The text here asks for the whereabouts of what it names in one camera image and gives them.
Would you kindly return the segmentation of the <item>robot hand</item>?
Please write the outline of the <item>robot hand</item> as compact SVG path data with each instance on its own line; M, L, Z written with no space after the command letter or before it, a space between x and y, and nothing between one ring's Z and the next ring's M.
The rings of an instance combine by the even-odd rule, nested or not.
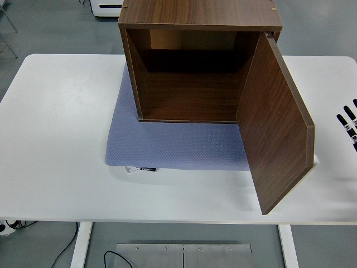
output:
M353 112L349 106L344 106L344 111L346 115L350 118L353 126L349 125L347 120L341 114L337 114L336 118L341 123L344 130L351 138L353 143L353 148L356 151L356 113Z

